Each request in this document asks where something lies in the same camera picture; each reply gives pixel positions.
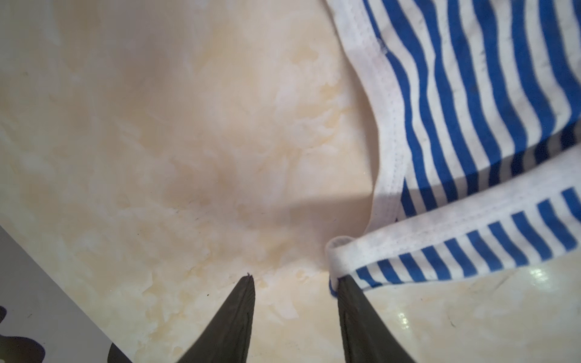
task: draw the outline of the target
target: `blue stripe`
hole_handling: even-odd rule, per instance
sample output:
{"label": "blue stripe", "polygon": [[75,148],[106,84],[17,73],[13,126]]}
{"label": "blue stripe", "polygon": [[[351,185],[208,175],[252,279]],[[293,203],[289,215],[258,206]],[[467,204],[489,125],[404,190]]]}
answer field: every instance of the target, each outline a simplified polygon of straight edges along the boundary
{"label": "blue stripe", "polygon": [[518,74],[522,89],[533,106],[541,124],[541,139],[535,147],[537,164],[549,158],[547,142],[555,128],[555,117],[543,91],[537,83],[535,71],[530,57],[529,45],[525,32],[525,1],[512,0],[512,41],[514,43],[514,58],[517,62]]}
{"label": "blue stripe", "polygon": [[410,276],[414,282],[424,282],[426,278],[422,273],[422,270],[419,268],[418,264],[415,262],[414,258],[411,256],[410,253],[401,254],[400,260],[403,262],[403,265],[406,267],[407,272],[410,273]]}
{"label": "blue stripe", "polygon": [[381,286],[379,282],[373,280],[373,277],[371,277],[371,274],[369,273],[367,266],[358,268],[356,272],[357,276],[359,276],[360,279],[365,280],[369,284],[369,286],[373,288]]}
{"label": "blue stripe", "polygon": [[577,247],[577,240],[571,235],[559,217],[557,217],[551,202],[544,200],[537,204],[537,208],[547,227],[549,227],[555,237],[565,246],[566,251],[571,251]]}
{"label": "blue stripe", "polygon": [[375,21],[375,17],[373,16],[373,11],[371,11],[371,7],[369,6],[369,2],[367,0],[363,0],[363,6],[365,6],[365,10],[367,11],[367,16],[371,22],[371,27],[373,28],[373,32],[375,33],[375,37],[383,43],[381,39],[381,32],[379,31],[379,27],[377,26],[377,21]]}
{"label": "blue stripe", "polygon": [[480,93],[478,92],[478,84],[474,75],[474,63],[470,48],[464,31],[462,30],[462,22],[460,21],[460,10],[458,8],[458,0],[448,1],[448,19],[450,23],[450,36],[452,47],[458,61],[458,68],[464,88],[466,89],[466,97],[468,99],[468,110],[472,118],[472,126],[476,130],[476,134],[480,139],[480,143],[486,152],[490,163],[490,174],[488,179],[489,186],[497,185],[500,182],[500,148],[490,132],[490,128],[486,123],[486,119],[482,112],[482,105],[480,103]]}
{"label": "blue stripe", "polygon": [[468,236],[470,243],[474,246],[476,252],[478,252],[478,254],[486,261],[486,264],[490,268],[490,272],[503,269],[503,264],[500,262],[498,257],[496,257],[494,252],[492,252],[490,247],[488,247],[486,242],[484,242],[482,237],[480,237],[478,231],[468,232],[466,235]]}
{"label": "blue stripe", "polygon": [[504,74],[500,66],[500,58],[498,57],[497,24],[492,6],[488,0],[477,0],[473,1],[473,3],[476,18],[480,22],[480,27],[483,30],[482,35],[484,37],[486,65],[492,84],[494,101],[515,146],[515,154],[511,162],[512,175],[515,176],[523,172],[522,155],[527,147],[527,136],[521,119],[518,117],[508,98]]}
{"label": "blue stripe", "polygon": [[529,241],[531,246],[537,250],[541,256],[541,260],[548,260],[553,256],[551,249],[547,246],[545,241],[539,236],[539,234],[533,229],[529,221],[526,219],[524,212],[518,212],[512,215],[512,220],[517,226],[521,234]]}
{"label": "blue stripe", "polygon": [[577,143],[575,139],[575,127],[577,126],[577,122],[570,123],[565,126],[561,132],[561,147],[563,150],[570,148],[571,146]]}
{"label": "blue stripe", "polygon": [[508,237],[500,222],[489,224],[488,228],[492,232],[492,235],[504,248],[504,250],[508,252],[508,254],[515,261],[517,267],[529,264],[529,259],[526,258],[525,254],[514,244],[513,241],[511,241],[510,237]]}
{"label": "blue stripe", "polygon": [[385,279],[391,283],[403,283],[399,276],[397,276],[397,272],[393,269],[391,263],[389,263],[389,259],[381,260],[377,262],[381,273],[385,276]]}
{"label": "blue stripe", "polygon": [[540,0],[539,13],[543,35],[547,44],[548,57],[555,74],[555,79],[565,91],[567,100],[571,105],[571,117],[568,123],[573,123],[579,118],[581,112],[581,87],[567,63],[567,58],[563,49],[559,24],[555,16],[553,2],[551,0]]}
{"label": "blue stripe", "polygon": [[456,109],[454,107],[452,89],[448,82],[448,78],[446,77],[444,64],[442,63],[442,40],[437,27],[436,9],[430,0],[415,0],[415,2],[422,10],[422,14],[424,14],[428,32],[432,39],[436,55],[434,76],[436,79],[438,94],[440,95],[440,103],[442,104],[442,113],[444,114],[444,120],[446,121],[446,126],[454,146],[454,151],[458,156],[458,161],[460,161],[464,175],[466,175],[468,195],[471,195],[478,191],[478,169],[474,164],[460,129],[458,116],[456,115]]}
{"label": "blue stripe", "polygon": [[579,201],[579,197],[575,192],[574,188],[569,188],[561,193],[563,198],[565,198],[565,203],[567,203],[567,207],[569,207],[569,211],[579,222],[581,222],[581,202]]}
{"label": "blue stripe", "polygon": [[414,202],[411,200],[410,190],[407,188],[407,182],[403,181],[403,189],[401,190],[401,205],[406,217],[413,217],[417,214],[414,207]]}
{"label": "blue stripe", "polygon": [[[379,39],[380,43],[383,43],[381,38],[381,33],[379,32],[379,28],[377,26],[377,22],[373,17],[373,13],[371,12],[371,8],[367,0],[363,0],[363,4],[365,9],[367,10],[367,15],[369,16],[371,26],[375,32],[375,36]],[[419,192],[422,196],[424,201],[425,207],[427,210],[432,210],[437,208],[436,198],[432,192],[432,188],[430,187],[430,183],[428,182],[428,177],[426,176],[426,170],[424,167],[424,156],[422,155],[422,150],[419,145],[418,138],[415,136],[414,130],[411,125],[411,102],[410,102],[410,82],[407,79],[406,72],[403,69],[403,66],[399,62],[399,60],[391,53],[389,50],[385,55],[392,65],[393,72],[396,75],[397,82],[399,83],[401,94],[404,101],[404,118],[405,118],[405,126],[406,126],[406,138],[407,143],[411,150],[411,160],[414,165],[415,171],[415,178],[418,182],[418,185],[422,185],[419,189]]]}
{"label": "blue stripe", "polygon": [[329,291],[333,297],[337,297],[337,291],[333,290],[333,285],[331,284],[331,279],[329,279]]}
{"label": "blue stripe", "polygon": [[444,244],[446,245],[446,247],[448,247],[450,253],[452,254],[452,256],[454,256],[454,259],[456,260],[456,262],[458,262],[458,264],[462,268],[462,271],[464,272],[464,277],[474,276],[478,273],[476,271],[476,267],[474,267],[472,261],[470,261],[470,258],[468,258],[464,251],[460,248],[460,245],[458,244],[458,241],[456,241],[456,238],[449,239],[445,241]]}
{"label": "blue stripe", "polygon": [[[419,78],[419,115],[430,140],[434,165],[442,183],[444,193],[446,194],[448,202],[453,202],[458,200],[458,191],[456,190],[454,178],[446,164],[444,153],[440,141],[438,140],[436,127],[429,108],[428,67],[426,65],[422,46],[419,43],[418,38],[415,36],[414,30],[407,21],[406,15],[401,11],[398,2],[393,0],[383,0],[383,5],[393,23],[393,28],[401,39],[401,42],[414,58]],[[421,185],[418,183],[418,185],[420,189],[431,188],[429,184]]]}
{"label": "blue stripe", "polygon": [[442,261],[434,246],[426,247],[422,249],[422,252],[428,259],[430,265],[432,265],[434,271],[436,271],[438,280],[449,280],[452,278],[448,266]]}
{"label": "blue stripe", "polygon": [[577,17],[577,24],[581,26],[581,1],[573,0],[573,8]]}

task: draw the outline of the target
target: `white fabric trim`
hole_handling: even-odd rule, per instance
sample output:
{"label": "white fabric trim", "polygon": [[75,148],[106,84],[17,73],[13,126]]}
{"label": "white fabric trim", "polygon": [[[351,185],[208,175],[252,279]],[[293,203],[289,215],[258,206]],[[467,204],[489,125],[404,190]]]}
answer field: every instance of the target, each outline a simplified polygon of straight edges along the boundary
{"label": "white fabric trim", "polygon": [[361,1],[329,0],[337,32],[373,110],[378,128],[379,169],[371,218],[365,233],[394,223],[410,151],[403,123],[404,103],[397,78],[385,58]]}
{"label": "white fabric trim", "polygon": [[581,145],[503,184],[358,239],[340,236],[325,247],[333,288],[337,279],[386,258],[435,245],[533,207],[564,189],[581,188]]}

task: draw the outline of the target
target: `striped cloth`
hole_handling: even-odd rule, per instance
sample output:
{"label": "striped cloth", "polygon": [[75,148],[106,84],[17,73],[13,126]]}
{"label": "striped cloth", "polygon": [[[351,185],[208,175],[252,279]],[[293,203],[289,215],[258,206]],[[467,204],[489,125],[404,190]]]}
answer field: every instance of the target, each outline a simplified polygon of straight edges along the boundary
{"label": "striped cloth", "polygon": [[327,244],[331,292],[347,274],[460,279],[577,246],[581,1],[328,3],[380,145],[364,236]]}

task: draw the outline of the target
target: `stained surface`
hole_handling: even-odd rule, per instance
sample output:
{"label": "stained surface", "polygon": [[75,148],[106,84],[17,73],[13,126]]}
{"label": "stained surface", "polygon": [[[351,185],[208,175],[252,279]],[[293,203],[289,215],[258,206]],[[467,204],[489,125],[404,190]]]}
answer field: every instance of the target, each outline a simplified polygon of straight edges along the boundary
{"label": "stained surface", "polygon": [[[249,362],[343,360],[323,246],[378,152],[322,2],[8,0],[0,34],[0,224],[116,346],[177,360],[251,273]],[[571,361],[579,259],[368,297],[418,362]]]}

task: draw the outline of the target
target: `black pointed object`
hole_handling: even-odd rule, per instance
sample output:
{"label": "black pointed object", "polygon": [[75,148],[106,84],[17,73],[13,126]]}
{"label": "black pointed object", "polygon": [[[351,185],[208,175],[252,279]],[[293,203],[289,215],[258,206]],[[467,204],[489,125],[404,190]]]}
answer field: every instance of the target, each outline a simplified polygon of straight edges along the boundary
{"label": "black pointed object", "polygon": [[178,363],[244,363],[254,314],[254,279],[241,278],[198,340]]}
{"label": "black pointed object", "polygon": [[[0,306],[0,323],[8,311]],[[42,345],[30,338],[0,335],[0,361],[6,363],[41,363],[45,357]]]}
{"label": "black pointed object", "polygon": [[337,301],[346,363],[414,363],[350,275],[339,279]]}
{"label": "black pointed object", "polygon": [[107,363],[133,363],[125,353],[123,353],[115,344],[111,344],[109,348],[109,355],[107,355]]}

